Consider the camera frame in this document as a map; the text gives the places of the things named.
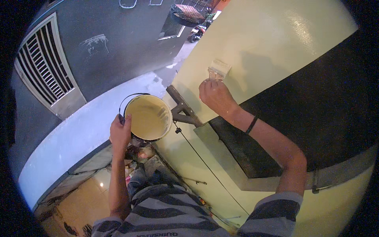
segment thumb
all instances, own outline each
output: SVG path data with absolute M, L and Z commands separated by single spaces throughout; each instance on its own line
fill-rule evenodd
M 128 114 L 128 116 L 126 116 L 125 118 L 124 130 L 130 132 L 131 127 L 132 127 L 132 115 Z

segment shirt sleeve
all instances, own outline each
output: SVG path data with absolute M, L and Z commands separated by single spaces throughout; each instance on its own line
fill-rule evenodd
M 275 193 L 257 203 L 238 230 L 243 237 L 291 236 L 303 197 L 293 192 Z
M 119 217 L 106 217 L 95 221 L 92 228 L 92 237 L 112 236 L 112 234 L 121 226 L 122 220 Z

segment hand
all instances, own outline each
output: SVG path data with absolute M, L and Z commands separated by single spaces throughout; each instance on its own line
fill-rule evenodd
M 199 92 L 201 101 L 225 120 L 240 108 L 221 79 L 206 79 L 200 84 Z
M 111 136 L 109 140 L 113 146 L 113 155 L 120 155 L 124 157 L 126 152 L 126 147 L 128 146 L 132 133 L 130 131 L 132 125 L 132 116 L 128 115 L 125 118 L 124 126 L 120 123 L 118 114 L 113 120 L 110 128 Z

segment striped shirt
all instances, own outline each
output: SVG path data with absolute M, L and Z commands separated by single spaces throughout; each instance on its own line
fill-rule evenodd
M 241 237 L 291 236 L 302 203 L 297 193 L 276 193 L 259 201 L 238 230 Z M 153 185 L 132 199 L 133 209 L 122 221 L 107 217 L 94 223 L 93 237 L 230 236 L 198 198 L 181 186 Z

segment black wristband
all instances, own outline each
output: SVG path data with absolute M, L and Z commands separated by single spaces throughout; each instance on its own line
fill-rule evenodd
M 257 120 L 258 120 L 258 117 L 254 116 L 253 121 L 251 121 L 251 124 L 250 124 L 249 128 L 246 131 L 247 135 L 251 132 L 251 130 L 253 129 L 253 127 L 254 127 L 254 125 L 255 125 L 255 123 L 256 123 Z

